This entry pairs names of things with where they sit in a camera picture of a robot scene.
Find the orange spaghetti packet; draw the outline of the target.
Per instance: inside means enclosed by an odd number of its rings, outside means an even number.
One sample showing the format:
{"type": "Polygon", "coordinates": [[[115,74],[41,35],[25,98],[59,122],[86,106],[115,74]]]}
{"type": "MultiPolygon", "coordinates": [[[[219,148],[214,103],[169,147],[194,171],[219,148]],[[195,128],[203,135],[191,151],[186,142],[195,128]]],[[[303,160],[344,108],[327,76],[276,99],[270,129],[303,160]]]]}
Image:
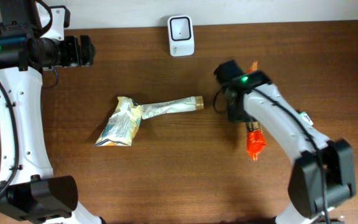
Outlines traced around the orange spaghetti packet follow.
{"type": "Polygon", "coordinates": [[[266,144],[260,122],[251,118],[247,123],[247,152],[253,161],[258,159],[266,144]]]}

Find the green tissue pack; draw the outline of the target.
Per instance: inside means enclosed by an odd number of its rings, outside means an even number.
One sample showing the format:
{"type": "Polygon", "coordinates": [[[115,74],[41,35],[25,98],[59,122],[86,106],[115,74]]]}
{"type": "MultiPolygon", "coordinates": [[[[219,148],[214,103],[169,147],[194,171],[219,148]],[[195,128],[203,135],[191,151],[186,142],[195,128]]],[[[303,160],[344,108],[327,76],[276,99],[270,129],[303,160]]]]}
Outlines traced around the green tissue pack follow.
{"type": "Polygon", "coordinates": [[[308,116],[308,114],[304,111],[300,113],[301,118],[307,122],[310,126],[314,125],[314,122],[311,120],[311,118],[308,116]]]}

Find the cream snack bag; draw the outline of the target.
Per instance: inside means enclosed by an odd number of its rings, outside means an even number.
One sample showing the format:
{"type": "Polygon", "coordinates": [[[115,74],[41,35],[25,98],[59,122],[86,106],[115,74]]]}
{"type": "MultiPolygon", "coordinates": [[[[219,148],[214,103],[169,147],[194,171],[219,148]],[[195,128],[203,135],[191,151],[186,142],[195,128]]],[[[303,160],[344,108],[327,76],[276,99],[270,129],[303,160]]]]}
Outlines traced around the cream snack bag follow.
{"type": "Polygon", "coordinates": [[[118,96],[118,104],[94,146],[132,146],[142,120],[143,106],[118,96]]]}

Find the white tube gold cap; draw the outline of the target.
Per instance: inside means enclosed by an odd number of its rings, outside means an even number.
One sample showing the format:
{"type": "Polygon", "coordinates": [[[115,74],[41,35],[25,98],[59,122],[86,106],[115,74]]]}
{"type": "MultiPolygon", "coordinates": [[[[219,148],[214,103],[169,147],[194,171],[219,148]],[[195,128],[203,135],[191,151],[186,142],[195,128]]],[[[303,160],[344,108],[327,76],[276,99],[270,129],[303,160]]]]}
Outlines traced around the white tube gold cap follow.
{"type": "Polygon", "coordinates": [[[202,96],[190,96],[179,100],[143,105],[142,119],[149,119],[163,114],[184,113],[204,109],[202,96]]]}

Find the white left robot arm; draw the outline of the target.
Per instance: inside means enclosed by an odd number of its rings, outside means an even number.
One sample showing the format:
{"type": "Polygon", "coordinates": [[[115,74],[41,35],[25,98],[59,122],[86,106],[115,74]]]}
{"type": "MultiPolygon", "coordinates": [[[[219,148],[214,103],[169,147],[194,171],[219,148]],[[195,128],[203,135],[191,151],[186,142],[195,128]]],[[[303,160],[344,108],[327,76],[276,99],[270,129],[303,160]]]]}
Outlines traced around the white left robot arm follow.
{"type": "Polygon", "coordinates": [[[43,73],[93,64],[87,35],[66,36],[70,11],[43,1],[0,1],[0,213],[19,222],[102,223],[55,177],[45,148],[43,73]]]}

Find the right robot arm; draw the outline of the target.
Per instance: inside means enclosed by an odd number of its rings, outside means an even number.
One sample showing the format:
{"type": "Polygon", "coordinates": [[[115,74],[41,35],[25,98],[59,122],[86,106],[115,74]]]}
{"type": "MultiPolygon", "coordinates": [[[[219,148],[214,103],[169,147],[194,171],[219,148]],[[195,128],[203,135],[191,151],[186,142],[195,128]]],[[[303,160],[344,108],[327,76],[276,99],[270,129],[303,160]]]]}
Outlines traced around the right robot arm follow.
{"type": "Polygon", "coordinates": [[[247,152],[256,160],[265,147],[262,128],[279,143],[292,164],[289,206],[261,223],[338,223],[330,211],[354,197],[354,151],[344,139],[331,140],[293,109],[261,70],[243,72],[233,60],[214,71],[227,101],[228,120],[245,123],[247,152]]]}

